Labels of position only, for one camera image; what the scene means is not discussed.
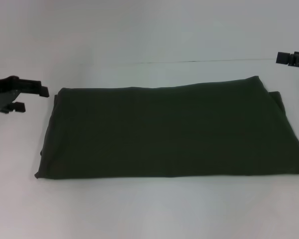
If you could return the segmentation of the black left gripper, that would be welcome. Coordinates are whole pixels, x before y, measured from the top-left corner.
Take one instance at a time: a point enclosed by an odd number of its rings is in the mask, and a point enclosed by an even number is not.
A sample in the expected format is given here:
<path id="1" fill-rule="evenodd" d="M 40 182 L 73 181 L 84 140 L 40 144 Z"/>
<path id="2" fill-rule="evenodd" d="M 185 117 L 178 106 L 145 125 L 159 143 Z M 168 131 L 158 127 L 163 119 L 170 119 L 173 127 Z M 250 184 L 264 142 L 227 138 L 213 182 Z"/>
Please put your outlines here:
<path id="1" fill-rule="evenodd" d="M 0 113 L 26 112 L 24 103 L 13 102 L 20 93 L 49 97 L 48 88 L 42 86 L 40 81 L 19 79 L 17 76 L 0 79 Z"/>

